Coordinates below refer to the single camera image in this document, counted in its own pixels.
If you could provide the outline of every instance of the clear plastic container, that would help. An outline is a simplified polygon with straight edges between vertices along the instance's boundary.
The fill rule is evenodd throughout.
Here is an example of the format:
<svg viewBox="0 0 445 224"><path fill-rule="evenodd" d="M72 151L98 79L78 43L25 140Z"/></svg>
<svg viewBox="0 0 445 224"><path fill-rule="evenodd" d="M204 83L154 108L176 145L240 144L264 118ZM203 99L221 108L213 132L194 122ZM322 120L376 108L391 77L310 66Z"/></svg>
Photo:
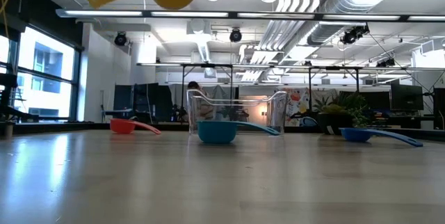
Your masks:
<svg viewBox="0 0 445 224"><path fill-rule="evenodd" d="M264 99L212 99L200 90L187 91L188 123L191 134L197 134L197 123L203 120L250 122L284 133L288 94L276 92ZM238 132L258 129L240 126Z"/></svg>

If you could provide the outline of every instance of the table surface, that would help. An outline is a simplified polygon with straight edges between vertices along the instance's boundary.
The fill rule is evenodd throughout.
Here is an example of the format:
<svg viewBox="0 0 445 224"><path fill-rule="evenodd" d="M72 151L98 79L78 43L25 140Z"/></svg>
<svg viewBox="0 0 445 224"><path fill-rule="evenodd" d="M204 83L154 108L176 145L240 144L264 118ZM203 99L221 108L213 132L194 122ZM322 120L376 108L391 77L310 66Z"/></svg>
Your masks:
<svg viewBox="0 0 445 224"><path fill-rule="evenodd" d="M0 141L0 223L443 223L445 145L78 131Z"/></svg>

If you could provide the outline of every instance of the potted plant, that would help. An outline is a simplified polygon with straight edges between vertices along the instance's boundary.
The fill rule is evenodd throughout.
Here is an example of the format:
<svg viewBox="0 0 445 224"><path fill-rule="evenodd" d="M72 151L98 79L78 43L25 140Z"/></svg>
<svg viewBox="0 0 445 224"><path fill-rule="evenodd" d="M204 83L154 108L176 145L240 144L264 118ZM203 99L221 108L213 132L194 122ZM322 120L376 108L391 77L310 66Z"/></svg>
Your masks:
<svg viewBox="0 0 445 224"><path fill-rule="evenodd" d="M366 101L359 93L340 93L329 104L323 106L320 102L317 106L321 107L318 124L325 134L341 135L339 128L342 127L366 127L367 119L362 113Z"/></svg>

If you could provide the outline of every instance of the security camera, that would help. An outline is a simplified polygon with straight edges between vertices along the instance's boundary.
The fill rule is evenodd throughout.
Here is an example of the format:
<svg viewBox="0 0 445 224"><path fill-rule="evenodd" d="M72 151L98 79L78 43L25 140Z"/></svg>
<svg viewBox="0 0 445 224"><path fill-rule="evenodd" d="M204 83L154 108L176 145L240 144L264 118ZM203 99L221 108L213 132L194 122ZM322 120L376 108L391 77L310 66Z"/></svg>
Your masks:
<svg viewBox="0 0 445 224"><path fill-rule="evenodd" d="M127 37L125 36L127 33L125 32L118 32L118 36L116 36L116 39L114 39L114 44L117 46L125 46L125 43L127 43Z"/></svg>
<svg viewBox="0 0 445 224"><path fill-rule="evenodd" d="M243 38L243 35L239 31L239 29L232 29L232 33L230 33L230 41L231 42L239 42Z"/></svg>

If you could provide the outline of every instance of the ceiling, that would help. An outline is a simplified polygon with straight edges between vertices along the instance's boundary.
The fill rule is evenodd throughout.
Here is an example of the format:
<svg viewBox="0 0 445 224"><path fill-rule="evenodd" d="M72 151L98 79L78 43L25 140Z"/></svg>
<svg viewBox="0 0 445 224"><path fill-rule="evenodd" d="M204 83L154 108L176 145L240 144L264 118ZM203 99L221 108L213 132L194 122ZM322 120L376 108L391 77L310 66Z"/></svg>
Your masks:
<svg viewBox="0 0 445 224"><path fill-rule="evenodd" d="M66 9L89 9L87 0L53 0ZM186 10L237 10L237 11L272 11L277 2L265 3L261 0L194 0ZM103 9L120 10L160 10L153 0L117 0L107 4ZM445 3L443 0L384 0L379 3L372 13L443 13ZM160 57L190 56L192 51L197 50L197 45L187 42L185 38L187 19L101 19L102 22L122 24L146 23L159 36L163 46L158 49ZM212 31L217 31L214 41L209 42L210 51L238 53L240 43L229 42L229 34L233 27L239 27L243 33L243 41L258 42L261 40L269 21L259 20L210 20ZM397 24L397 23L371 23L369 24L372 35L376 41L367 36L357 42L356 45L347 46L344 51L343 45L334 39L322 47L312 60L313 65L339 64L346 59L351 65L365 63L368 59L382 55L385 51L395 49L396 59L401 65L410 64L410 50L417 47L416 44L407 42L425 42L428 37L445 35L443 24ZM104 33L112 39L115 32ZM143 38L144 33L131 34L131 38Z"/></svg>

